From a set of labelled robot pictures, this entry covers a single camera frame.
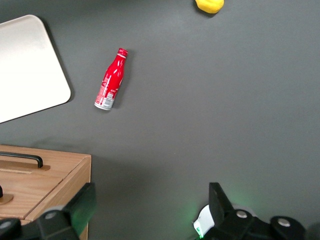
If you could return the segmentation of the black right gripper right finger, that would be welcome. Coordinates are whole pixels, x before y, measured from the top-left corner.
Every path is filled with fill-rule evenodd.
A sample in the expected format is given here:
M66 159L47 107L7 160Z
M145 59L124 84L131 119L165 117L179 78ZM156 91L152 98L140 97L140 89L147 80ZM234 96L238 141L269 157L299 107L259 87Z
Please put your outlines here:
M244 209L236 209L217 182L209 184L209 211L214 226L208 240L304 240L306 229L297 220L274 216L269 223Z

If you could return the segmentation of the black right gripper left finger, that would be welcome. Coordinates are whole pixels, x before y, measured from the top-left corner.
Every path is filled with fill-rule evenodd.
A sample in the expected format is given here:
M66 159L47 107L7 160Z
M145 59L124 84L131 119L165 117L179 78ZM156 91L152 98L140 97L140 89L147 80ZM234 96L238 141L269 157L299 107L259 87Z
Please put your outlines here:
M63 207L45 211L36 225L41 240L78 240L97 208L96 185L87 182Z

